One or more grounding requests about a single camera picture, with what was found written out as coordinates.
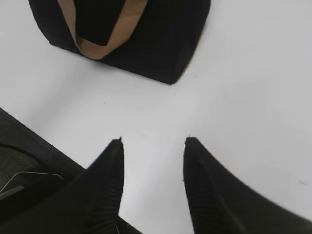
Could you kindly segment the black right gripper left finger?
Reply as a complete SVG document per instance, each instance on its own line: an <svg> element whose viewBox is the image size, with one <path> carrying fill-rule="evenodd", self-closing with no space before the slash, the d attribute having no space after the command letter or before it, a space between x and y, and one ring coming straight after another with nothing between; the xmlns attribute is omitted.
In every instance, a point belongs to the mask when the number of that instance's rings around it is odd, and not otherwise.
<svg viewBox="0 0 312 234"><path fill-rule="evenodd" d="M21 171L0 191L3 234L117 234L124 153L113 140L79 175Z"/></svg>

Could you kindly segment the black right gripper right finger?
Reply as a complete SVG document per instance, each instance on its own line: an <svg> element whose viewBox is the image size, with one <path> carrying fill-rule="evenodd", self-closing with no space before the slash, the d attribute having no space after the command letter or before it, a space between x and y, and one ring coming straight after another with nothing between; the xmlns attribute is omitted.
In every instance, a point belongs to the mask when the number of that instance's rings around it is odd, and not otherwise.
<svg viewBox="0 0 312 234"><path fill-rule="evenodd" d="M195 137L185 141L183 179L196 234L310 234L311 221L260 195Z"/></svg>

